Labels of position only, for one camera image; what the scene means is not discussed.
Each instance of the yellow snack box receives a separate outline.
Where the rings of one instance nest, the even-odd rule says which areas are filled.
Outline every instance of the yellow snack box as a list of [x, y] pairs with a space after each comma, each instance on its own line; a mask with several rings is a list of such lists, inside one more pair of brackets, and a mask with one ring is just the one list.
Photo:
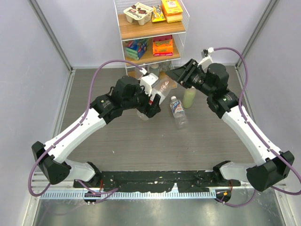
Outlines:
[[167, 16], [166, 17], [166, 21], [168, 23], [178, 22], [178, 21], [182, 21], [182, 20], [183, 20], [182, 14], [172, 15], [172, 16]]
[[159, 22], [159, 21], [165, 21], [164, 14], [161, 10], [161, 6], [153, 6], [154, 11], [151, 14], [151, 21], [152, 22]]
[[162, 0], [162, 8], [165, 17], [181, 14], [183, 12], [182, 7], [177, 0]]

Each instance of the orange snack box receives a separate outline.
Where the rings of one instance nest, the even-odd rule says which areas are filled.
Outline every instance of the orange snack box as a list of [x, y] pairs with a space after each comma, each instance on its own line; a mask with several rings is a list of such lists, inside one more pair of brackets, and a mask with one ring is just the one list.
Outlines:
[[154, 56], [172, 56], [174, 52], [173, 36], [165, 35], [153, 38], [152, 52]]

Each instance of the bottle label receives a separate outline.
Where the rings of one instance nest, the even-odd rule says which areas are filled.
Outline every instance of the bottle label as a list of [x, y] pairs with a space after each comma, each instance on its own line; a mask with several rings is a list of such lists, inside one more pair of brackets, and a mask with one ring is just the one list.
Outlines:
[[182, 105], [181, 105], [179, 100], [171, 103], [170, 108], [171, 108], [171, 111], [172, 111], [173, 115], [176, 114], [177, 112], [184, 112], [184, 110], [182, 108]]

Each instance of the black joint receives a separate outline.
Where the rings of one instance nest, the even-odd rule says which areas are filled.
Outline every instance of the black joint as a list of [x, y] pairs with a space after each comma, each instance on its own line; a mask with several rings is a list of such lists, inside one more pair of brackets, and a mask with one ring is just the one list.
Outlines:
[[[290, 151], [281, 154], [281, 156], [290, 165], [293, 164], [294, 156]], [[257, 191], [263, 192], [267, 188], [285, 179], [290, 169], [278, 157], [275, 157], [260, 166], [248, 168], [246, 171], [246, 176], [250, 184]]]
[[226, 112], [230, 112], [231, 108], [238, 105], [238, 97], [230, 90], [226, 90], [220, 95], [210, 95], [207, 103], [209, 108], [221, 119]]
[[[44, 147], [45, 146], [39, 141], [32, 145], [32, 152], [35, 161], [37, 161], [37, 159], [46, 151]], [[38, 166], [52, 185], [56, 185], [65, 180], [71, 169], [71, 167], [65, 162], [57, 163], [54, 161], [54, 156], [49, 156], [49, 154], [46, 154], [42, 158]]]
[[120, 117], [124, 110], [134, 109], [138, 106], [137, 94], [141, 92], [137, 79], [124, 76], [118, 79], [116, 86], [112, 87], [108, 94], [97, 97], [90, 108], [99, 113], [108, 124], [113, 119]]
[[145, 94], [141, 94], [138, 96], [139, 103], [141, 103], [141, 105], [137, 107], [137, 110], [145, 114], [148, 118], [152, 118], [157, 113], [161, 112], [161, 108], [159, 105], [161, 96], [159, 94], [156, 94], [151, 104], [150, 98], [151, 97]]

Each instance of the metal floor panel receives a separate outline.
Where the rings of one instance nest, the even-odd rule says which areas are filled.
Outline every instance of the metal floor panel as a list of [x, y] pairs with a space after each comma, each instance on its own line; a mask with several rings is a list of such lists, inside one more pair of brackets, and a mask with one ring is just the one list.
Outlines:
[[[252, 194], [253, 189], [235, 189], [230, 202], [244, 203]], [[80, 200], [40, 200], [33, 225], [283, 226], [285, 222], [274, 190], [268, 189], [242, 208], [227, 207], [213, 199], [108, 200], [95, 206]]]

